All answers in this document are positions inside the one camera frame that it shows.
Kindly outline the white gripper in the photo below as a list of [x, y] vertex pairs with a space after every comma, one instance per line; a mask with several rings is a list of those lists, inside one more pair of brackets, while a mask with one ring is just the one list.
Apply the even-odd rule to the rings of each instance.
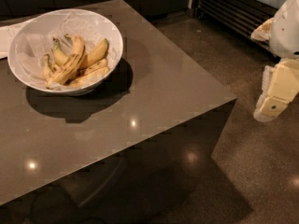
[[282, 59], [263, 71], [262, 94], [253, 117], [260, 122], [276, 119], [299, 93], [299, 0], [286, 0], [275, 16], [250, 35], [268, 41], [272, 53]]

